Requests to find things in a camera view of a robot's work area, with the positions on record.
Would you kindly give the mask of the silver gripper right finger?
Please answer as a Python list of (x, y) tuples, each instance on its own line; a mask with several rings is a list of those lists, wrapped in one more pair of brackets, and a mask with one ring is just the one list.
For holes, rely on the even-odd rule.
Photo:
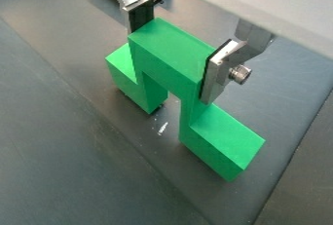
[(272, 44), (274, 34), (241, 19), (234, 32), (235, 40), (227, 39), (206, 59), (199, 99), (211, 104), (227, 83), (243, 85), (253, 70), (245, 62), (258, 56)]

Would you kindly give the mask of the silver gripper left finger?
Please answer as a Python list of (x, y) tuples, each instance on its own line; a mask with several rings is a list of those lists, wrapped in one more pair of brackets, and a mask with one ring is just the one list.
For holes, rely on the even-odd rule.
[(154, 0), (118, 0), (126, 19), (127, 32), (132, 33), (154, 19)]

